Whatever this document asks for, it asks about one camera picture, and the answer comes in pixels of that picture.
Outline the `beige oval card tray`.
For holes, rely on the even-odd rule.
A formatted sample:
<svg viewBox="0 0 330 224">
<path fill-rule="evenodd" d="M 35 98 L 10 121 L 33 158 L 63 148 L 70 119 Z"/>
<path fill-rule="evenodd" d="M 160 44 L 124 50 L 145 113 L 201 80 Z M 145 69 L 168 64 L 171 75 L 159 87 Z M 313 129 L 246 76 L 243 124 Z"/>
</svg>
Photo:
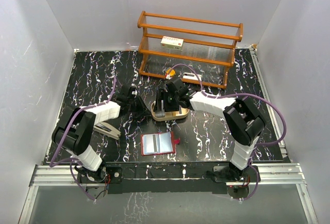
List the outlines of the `beige oval card tray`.
<svg viewBox="0 0 330 224">
<path fill-rule="evenodd" d="M 188 114 L 190 113 L 190 110 L 189 109 L 187 109 L 187 108 L 181 108 L 179 106 L 179 110 L 178 111 L 165 112 L 165 117 L 163 117 L 163 118 L 156 118 L 154 116 L 154 111 L 153 111 L 154 106 L 155 106 L 155 101 L 151 104 L 151 115 L 152 115 L 153 119 L 155 121 L 158 121 L 158 122 L 183 119 L 183 118 L 186 118 L 188 116 Z"/>
</svg>

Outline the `red card holder wallet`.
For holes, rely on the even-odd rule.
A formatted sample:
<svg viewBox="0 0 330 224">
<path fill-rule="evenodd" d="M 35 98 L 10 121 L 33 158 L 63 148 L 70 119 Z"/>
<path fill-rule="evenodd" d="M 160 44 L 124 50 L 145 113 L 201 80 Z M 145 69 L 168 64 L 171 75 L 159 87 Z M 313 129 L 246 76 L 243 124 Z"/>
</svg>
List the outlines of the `red card holder wallet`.
<svg viewBox="0 0 330 224">
<path fill-rule="evenodd" d="M 161 154 L 173 154 L 176 152 L 176 146 L 180 144 L 180 139 L 175 138 L 173 132 L 165 132 L 165 133 L 154 133 L 158 135 L 158 145 L 159 150 L 157 153 L 146 153 L 145 152 L 145 135 L 141 135 L 141 154 L 142 156 L 149 156 L 149 155 L 161 155 Z"/>
</svg>

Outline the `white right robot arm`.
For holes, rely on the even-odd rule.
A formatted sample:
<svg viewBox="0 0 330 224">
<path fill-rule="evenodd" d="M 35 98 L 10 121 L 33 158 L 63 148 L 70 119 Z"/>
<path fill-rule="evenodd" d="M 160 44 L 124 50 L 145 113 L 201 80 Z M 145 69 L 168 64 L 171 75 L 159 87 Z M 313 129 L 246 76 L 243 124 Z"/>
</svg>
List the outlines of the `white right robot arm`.
<svg viewBox="0 0 330 224">
<path fill-rule="evenodd" d="M 225 119 L 235 140 L 229 162 L 230 176 L 236 181 L 247 177 L 253 150 L 266 126 L 253 101 L 249 97 L 220 97 L 189 89 L 180 78 L 174 77 L 166 82 L 165 88 L 158 89 L 151 110 L 155 117 L 164 118 L 180 108 L 204 111 Z"/>
</svg>

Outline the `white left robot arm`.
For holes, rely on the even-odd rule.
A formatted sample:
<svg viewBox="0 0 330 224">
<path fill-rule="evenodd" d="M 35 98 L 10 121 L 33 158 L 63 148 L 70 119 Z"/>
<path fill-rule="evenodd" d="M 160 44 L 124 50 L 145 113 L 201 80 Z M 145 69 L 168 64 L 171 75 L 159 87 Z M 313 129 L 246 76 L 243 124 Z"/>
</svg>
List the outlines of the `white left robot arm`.
<svg viewBox="0 0 330 224">
<path fill-rule="evenodd" d="M 52 133 L 52 142 L 57 145 L 57 150 L 51 166 L 55 166 L 56 156 L 64 148 L 89 171 L 93 181 L 103 181 L 107 170 L 101 166 L 101 157 L 90 145 L 94 126 L 126 114 L 138 119 L 151 114 L 135 86 L 123 85 L 119 93 L 112 92 L 109 99 L 98 104 L 65 108 Z"/>
</svg>

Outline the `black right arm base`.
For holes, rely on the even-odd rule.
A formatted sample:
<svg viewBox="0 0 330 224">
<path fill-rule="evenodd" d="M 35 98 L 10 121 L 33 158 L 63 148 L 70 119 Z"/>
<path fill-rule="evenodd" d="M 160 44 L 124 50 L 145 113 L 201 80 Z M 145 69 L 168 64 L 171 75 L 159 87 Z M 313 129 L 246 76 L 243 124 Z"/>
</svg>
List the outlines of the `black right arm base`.
<svg viewBox="0 0 330 224">
<path fill-rule="evenodd" d="M 230 201 L 243 201 L 251 199 L 261 180 L 259 169 L 257 166 L 249 164 L 243 170 L 229 164 L 225 167 L 214 166 L 213 169 L 206 172 L 206 178 L 211 179 L 215 183 L 225 184 L 227 188 L 228 199 Z"/>
</svg>

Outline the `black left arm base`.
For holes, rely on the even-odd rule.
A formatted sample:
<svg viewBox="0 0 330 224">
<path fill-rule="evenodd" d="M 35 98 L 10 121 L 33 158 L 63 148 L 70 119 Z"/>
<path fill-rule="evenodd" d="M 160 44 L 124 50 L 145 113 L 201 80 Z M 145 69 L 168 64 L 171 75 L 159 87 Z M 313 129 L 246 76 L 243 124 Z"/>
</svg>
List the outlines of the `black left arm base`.
<svg viewBox="0 0 330 224">
<path fill-rule="evenodd" d="M 100 167 L 96 171 L 91 171 L 83 167 L 82 162 L 77 158 L 69 157 L 69 159 L 69 169 L 74 183 L 87 196 L 87 199 L 93 202 L 93 204 L 97 204 L 100 196 L 105 196 L 109 192 L 110 184 L 119 184 L 122 182 L 123 169 L 121 167 L 107 167 L 103 162 L 101 162 Z M 81 180 L 74 174 L 74 171 L 76 171 L 80 177 L 87 178 L 88 182 L 104 184 L 104 189 L 97 195 L 91 195 L 88 193 L 87 187 L 82 186 Z"/>
</svg>

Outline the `orange yellow small block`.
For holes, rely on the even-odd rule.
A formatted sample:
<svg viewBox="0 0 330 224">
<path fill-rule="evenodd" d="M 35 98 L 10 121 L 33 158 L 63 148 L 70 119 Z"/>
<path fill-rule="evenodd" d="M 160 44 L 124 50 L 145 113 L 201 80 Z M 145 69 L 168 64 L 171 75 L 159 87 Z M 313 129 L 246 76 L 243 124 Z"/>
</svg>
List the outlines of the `orange yellow small block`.
<svg viewBox="0 0 330 224">
<path fill-rule="evenodd" d="M 166 76 L 173 77 L 175 75 L 175 70 L 172 68 L 167 68 L 166 70 Z"/>
</svg>

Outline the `white stapler on shelf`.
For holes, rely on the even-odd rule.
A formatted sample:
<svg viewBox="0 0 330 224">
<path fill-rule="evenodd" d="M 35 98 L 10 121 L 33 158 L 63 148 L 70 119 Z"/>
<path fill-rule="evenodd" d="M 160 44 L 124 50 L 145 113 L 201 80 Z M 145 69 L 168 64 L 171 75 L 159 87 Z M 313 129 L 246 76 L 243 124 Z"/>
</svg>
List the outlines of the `white stapler on shelf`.
<svg viewBox="0 0 330 224">
<path fill-rule="evenodd" d="M 186 81 L 194 81 L 194 82 L 198 82 L 202 80 L 202 76 L 200 74 L 195 75 L 194 73 L 188 73 L 188 72 L 184 72 L 182 79 L 186 80 Z"/>
</svg>

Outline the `beige grey stapler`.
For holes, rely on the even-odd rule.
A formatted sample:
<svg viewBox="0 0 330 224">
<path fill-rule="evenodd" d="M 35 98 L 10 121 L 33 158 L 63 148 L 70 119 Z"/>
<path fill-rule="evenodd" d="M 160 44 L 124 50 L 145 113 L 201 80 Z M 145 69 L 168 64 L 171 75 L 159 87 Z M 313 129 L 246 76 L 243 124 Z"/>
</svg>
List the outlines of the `beige grey stapler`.
<svg viewBox="0 0 330 224">
<path fill-rule="evenodd" d="M 115 140 L 119 140 L 121 136 L 121 132 L 107 122 L 100 122 L 93 129 Z"/>
</svg>

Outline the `white red medicine box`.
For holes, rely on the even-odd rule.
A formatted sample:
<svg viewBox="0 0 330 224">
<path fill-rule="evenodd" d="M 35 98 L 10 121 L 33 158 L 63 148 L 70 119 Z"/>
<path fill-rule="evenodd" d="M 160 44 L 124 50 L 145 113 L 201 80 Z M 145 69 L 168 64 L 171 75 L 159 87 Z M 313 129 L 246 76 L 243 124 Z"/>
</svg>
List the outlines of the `white red medicine box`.
<svg viewBox="0 0 330 224">
<path fill-rule="evenodd" d="M 184 40 L 174 37 L 163 36 L 160 44 L 161 46 L 174 50 L 181 50 Z"/>
</svg>

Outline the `orange wooden shelf rack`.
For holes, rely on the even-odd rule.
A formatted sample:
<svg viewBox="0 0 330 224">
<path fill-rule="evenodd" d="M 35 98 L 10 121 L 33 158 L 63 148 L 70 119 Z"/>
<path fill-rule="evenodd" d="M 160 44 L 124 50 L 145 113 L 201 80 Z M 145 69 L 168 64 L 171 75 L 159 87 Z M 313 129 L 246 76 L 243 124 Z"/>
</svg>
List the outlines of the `orange wooden shelf rack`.
<svg viewBox="0 0 330 224">
<path fill-rule="evenodd" d="M 207 87 L 225 89 L 228 72 L 234 66 L 235 49 L 243 38 L 242 23 L 227 23 L 156 14 L 142 11 L 138 22 L 142 39 L 139 74 L 165 78 L 167 68 L 177 65 L 175 73 L 183 76 L 192 67 Z M 161 46 L 163 36 L 183 39 L 181 50 Z"/>
</svg>

